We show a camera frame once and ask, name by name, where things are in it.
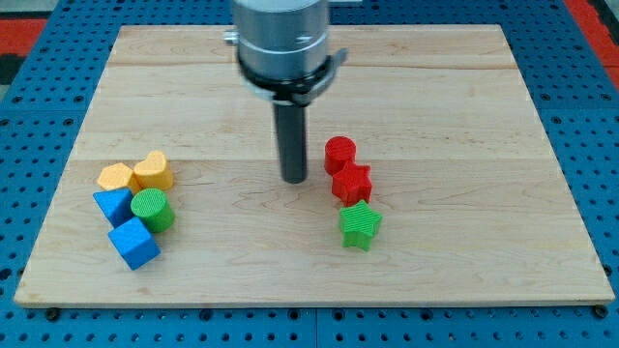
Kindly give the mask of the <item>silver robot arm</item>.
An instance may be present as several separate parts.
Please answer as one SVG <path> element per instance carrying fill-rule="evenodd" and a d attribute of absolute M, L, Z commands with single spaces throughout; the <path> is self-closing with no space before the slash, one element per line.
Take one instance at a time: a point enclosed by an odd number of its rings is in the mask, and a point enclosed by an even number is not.
<path fill-rule="evenodd" d="M 232 0 L 232 30 L 247 86 L 273 106 L 281 178 L 308 176 L 306 108 L 333 83 L 348 50 L 329 52 L 326 0 Z"/>

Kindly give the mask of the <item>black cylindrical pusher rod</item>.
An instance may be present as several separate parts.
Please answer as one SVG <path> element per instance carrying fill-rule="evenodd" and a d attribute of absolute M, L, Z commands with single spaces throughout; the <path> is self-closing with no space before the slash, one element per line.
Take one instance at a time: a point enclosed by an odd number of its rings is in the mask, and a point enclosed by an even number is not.
<path fill-rule="evenodd" d="M 306 114 L 303 107 L 274 104 L 281 178 L 300 184 L 308 175 Z"/>

